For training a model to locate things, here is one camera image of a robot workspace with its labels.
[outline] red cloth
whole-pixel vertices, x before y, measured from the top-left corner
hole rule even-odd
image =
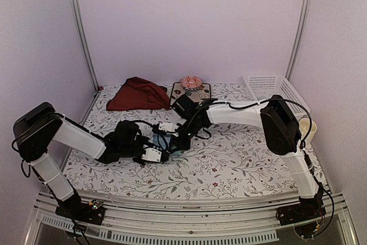
[[[107,111],[162,108],[170,108],[167,88],[139,77],[127,79],[115,97],[107,103]]]

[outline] floral tablecloth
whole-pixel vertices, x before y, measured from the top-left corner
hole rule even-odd
[[[114,130],[120,120],[151,123],[183,122],[173,110],[106,111],[121,85],[107,85],[99,95],[85,127],[100,135]],[[251,100],[244,84],[212,84],[212,97]],[[143,135],[151,130],[141,125]],[[283,161],[266,147],[262,129],[246,125],[213,125],[210,140],[195,138],[192,148],[165,164],[144,166],[132,159],[104,165],[72,150],[65,176],[81,190],[120,196],[160,199],[224,199],[296,191]],[[313,150],[316,175],[326,183]]]

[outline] blue object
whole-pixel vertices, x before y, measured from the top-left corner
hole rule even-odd
[[[168,135],[164,135],[165,139],[166,139],[166,142],[167,144],[169,145],[170,144],[170,141],[171,141],[171,134],[168,134]],[[163,147],[165,150],[166,150],[166,144],[162,138],[161,135],[158,135],[158,134],[153,134],[153,144],[158,146],[158,147]],[[176,151],[174,153],[172,153],[170,156],[181,156],[181,154],[183,153],[184,151],[183,150],[180,150],[180,151]]]

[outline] cup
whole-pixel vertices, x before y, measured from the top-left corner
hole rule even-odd
[[[309,128],[310,128],[309,118],[302,118],[301,120],[299,120],[299,131],[301,133],[302,139],[304,138],[304,136],[306,136],[306,133],[308,132]],[[311,148],[311,141],[314,138],[316,131],[317,131],[317,125],[314,121],[312,121],[311,131],[305,140],[307,149]]]

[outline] white plastic basket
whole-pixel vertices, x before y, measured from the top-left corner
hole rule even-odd
[[[271,98],[272,95],[280,95],[284,99],[293,100],[310,111],[309,106],[298,94],[293,85],[283,76],[243,76],[246,86],[256,100]],[[293,114],[300,118],[306,113],[295,104],[288,103]]]

